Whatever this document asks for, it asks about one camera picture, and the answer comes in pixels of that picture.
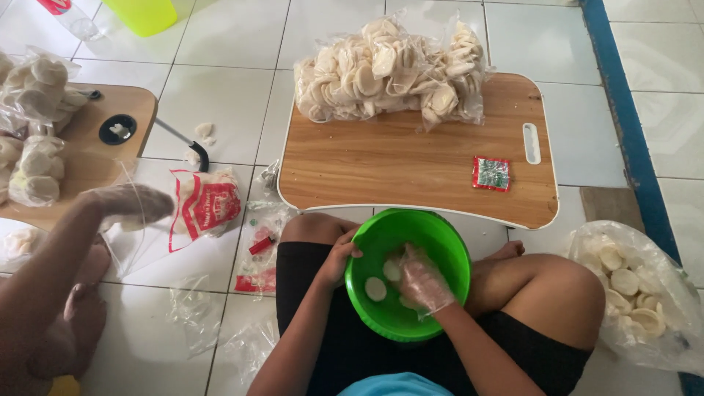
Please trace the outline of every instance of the gloved hand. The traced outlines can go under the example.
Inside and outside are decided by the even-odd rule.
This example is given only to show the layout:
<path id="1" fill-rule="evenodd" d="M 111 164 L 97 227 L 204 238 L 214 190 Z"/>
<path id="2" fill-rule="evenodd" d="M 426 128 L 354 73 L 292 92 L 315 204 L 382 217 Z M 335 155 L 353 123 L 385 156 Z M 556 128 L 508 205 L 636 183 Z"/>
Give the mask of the gloved hand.
<path id="1" fill-rule="evenodd" d="M 152 187 L 128 183 L 94 188 L 87 193 L 97 195 L 103 206 L 103 215 L 129 216 L 144 223 L 155 223 L 174 213 L 174 201 L 168 195 Z"/>
<path id="2" fill-rule="evenodd" d="M 432 315 L 455 301 L 445 278 L 422 249 L 406 243 L 399 263 L 401 295 L 424 310 L 419 317 Z"/>

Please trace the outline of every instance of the green container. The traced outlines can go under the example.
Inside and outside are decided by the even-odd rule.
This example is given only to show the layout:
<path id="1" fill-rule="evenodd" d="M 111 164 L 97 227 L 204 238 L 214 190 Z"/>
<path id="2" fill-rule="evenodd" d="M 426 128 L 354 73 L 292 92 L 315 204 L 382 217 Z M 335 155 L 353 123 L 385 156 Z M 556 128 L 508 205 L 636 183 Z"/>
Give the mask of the green container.
<path id="1" fill-rule="evenodd" d="M 103 3 L 140 37 L 162 32 L 178 19 L 171 0 L 103 0 Z"/>
<path id="2" fill-rule="evenodd" d="M 398 301 L 398 291 L 387 285 L 386 298 L 374 302 L 364 290 L 366 280 L 383 273 L 387 253 L 404 242 L 423 247 L 439 267 L 455 298 L 464 304 L 470 291 L 470 254 L 455 228 L 440 215 L 429 211 L 387 209 L 367 220 L 352 241 L 364 253 L 349 257 L 345 285 L 359 317 L 373 331 L 399 342 L 423 341 L 442 333 L 432 317 L 418 321 L 415 311 Z"/>

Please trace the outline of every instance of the light blue shirt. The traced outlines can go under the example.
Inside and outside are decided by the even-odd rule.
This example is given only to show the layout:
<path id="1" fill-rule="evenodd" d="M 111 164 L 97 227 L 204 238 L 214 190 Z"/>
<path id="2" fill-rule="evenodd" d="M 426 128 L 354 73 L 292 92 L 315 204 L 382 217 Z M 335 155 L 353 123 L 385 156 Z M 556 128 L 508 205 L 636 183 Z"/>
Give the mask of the light blue shirt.
<path id="1" fill-rule="evenodd" d="M 357 381 L 338 396 L 453 396 L 449 390 L 414 373 L 384 374 Z"/>

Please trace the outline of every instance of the wooden tabletop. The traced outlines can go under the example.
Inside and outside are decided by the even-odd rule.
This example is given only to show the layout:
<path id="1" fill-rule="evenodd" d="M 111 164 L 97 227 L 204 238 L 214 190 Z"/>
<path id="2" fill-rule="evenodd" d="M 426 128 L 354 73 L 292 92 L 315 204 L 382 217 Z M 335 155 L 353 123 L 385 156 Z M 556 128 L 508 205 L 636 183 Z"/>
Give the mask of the wooden tabletop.
<path id="1" fill-rule="evenodd" d="M 155 96 L 144 88 L 118 85 L 69 84 L 79 89 L 93 88 L 102 97 L 89 101 L 74 114 L 58 137 L 67 142 L 65 177 L 61 180 L 61 198 L 52 206 L 27 207 L 9 202 L 0 208 L 0 217 L 24 221 L 51 230 L 71 201 L 80 192 L 111 185 L 122 174 L 117 160 L 133 161 L 142 155 L 146 138 L 156 117 Z M 125 143 L 109 146 L 98 138 L 100 125 L 115 114 L 128 114 L 137 122 L 134 136 Z"/>
<path id="2" fill-rule="evenodd" d="M 417 133 L 420 112 L 375 122 L 317 124 L 294 106 L 279 175 L 282 198 L 298 209 L 416 206 L 493 218 L 521 228 L 558 211 L 543 102 L 528 78 L 497 73 L 482 87 L 484 125 L 442 123 Z M 523 125 L 536 126 L 541 162 L 526 159 Z M 472 187 L 474 156 L 510 161 L 508 192 Z"/>

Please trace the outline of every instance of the person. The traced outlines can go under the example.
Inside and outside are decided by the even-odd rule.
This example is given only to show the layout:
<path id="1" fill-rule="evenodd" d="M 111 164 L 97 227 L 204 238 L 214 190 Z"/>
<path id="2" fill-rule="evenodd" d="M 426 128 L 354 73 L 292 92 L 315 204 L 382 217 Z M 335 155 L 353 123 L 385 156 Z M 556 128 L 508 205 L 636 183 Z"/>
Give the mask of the person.
<path id="1" fill-rule="evenodd" d="M 584 267 L 520 241 L 472 265 L 464 306 L 407 246 L 401 294 L 444 329 L 401 344 L 369 329 L 341 285 L 358 225 L 293 218 L 277 255 L 281 338 L 247 395 L 567 395 L 596 344 L 603 286 Z"/>
<path id="2" fill-rule="evenodd" d="M 0 395 L 78 395 L 106 321 L 97 283 L 111 257 L 98 229 L 107 216 L 174 211 L 167 194 L 145 185 L 78 195 L 44 243 L 9 278 L 0 278 Z"/>

